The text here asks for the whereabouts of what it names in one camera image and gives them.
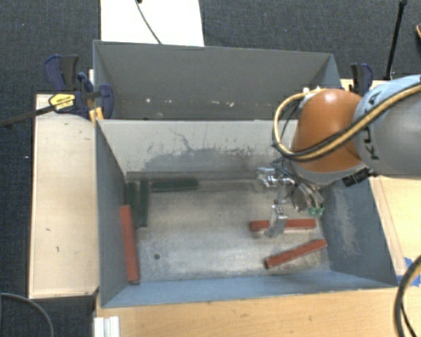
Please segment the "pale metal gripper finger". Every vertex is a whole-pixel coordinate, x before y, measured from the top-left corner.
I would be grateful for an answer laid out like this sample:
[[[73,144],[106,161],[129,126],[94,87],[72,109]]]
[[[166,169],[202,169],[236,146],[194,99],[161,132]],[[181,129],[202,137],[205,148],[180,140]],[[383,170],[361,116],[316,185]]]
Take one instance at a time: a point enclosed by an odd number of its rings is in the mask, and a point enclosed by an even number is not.
[[[287,219],[288,216],[284,213],[281,205],[272,205],[269,217],[269,226],[264,231],[264,236],[273,238],[283,234]]]

